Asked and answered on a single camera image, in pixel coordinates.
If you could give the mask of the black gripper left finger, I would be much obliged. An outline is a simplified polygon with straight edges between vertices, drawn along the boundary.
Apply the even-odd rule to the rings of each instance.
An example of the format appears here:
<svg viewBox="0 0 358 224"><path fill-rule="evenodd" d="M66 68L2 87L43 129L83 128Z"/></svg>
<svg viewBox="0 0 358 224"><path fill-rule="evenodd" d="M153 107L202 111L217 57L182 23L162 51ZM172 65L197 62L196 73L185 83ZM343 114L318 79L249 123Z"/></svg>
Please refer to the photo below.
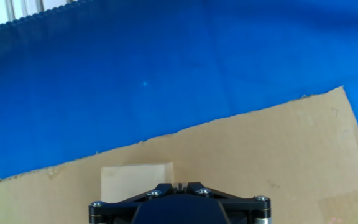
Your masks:
<svg viewBox="0 0 358 224"><path fill-rule="evenodd" d="M89 223L114 223L118 217L133 218L136 211L144 203L163 196L173 195L179 192L179 186L174 184L158 184L156 188L148 190L139 195L125 199L117 203L104 201L92 202L88 206Z"/></svg>

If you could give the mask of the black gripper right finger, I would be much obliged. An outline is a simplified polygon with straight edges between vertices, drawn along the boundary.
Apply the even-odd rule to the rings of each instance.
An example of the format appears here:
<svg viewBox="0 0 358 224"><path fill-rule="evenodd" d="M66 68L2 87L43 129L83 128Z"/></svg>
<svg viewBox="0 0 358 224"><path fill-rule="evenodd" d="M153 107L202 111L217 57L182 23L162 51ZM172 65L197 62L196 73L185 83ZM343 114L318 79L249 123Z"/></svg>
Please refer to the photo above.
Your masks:
<svg viewBox="0 0 358 224"><path fill-rule="evenodd" d="M231 223L272 223L271 199L264 195L241 198L206 187L201 182L179 183L178 193L211 198L219 202Z"/></svg>

